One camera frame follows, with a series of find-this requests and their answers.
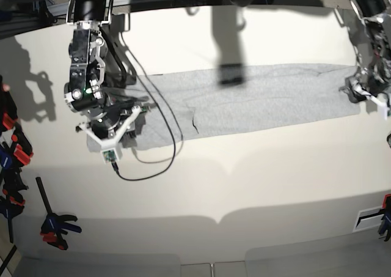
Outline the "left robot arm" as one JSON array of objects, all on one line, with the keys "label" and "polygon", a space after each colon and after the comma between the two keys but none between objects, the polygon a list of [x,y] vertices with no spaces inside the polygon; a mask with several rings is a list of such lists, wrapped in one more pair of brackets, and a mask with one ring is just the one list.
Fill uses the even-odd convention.
[{"label": "left robot arm", "polygon": [[367,36],[373,57],[345,79],[342,88],[350,102],[376,101],[390,95],[390,0],[349,0]]}]

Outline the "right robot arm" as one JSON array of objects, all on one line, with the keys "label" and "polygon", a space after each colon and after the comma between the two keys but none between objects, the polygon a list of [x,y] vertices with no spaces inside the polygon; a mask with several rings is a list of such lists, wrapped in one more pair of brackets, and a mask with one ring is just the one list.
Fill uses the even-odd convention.
[{"label": "right robot arm", "polygon": [[68,47],[71,60],[64,100],[75,113],[87,117],[76,127],[99,141],[112,139],[131,115],[136,98],[121,95],[136,83],[107,30],[114,0],[69,0],[66,22],[74,27]]}]

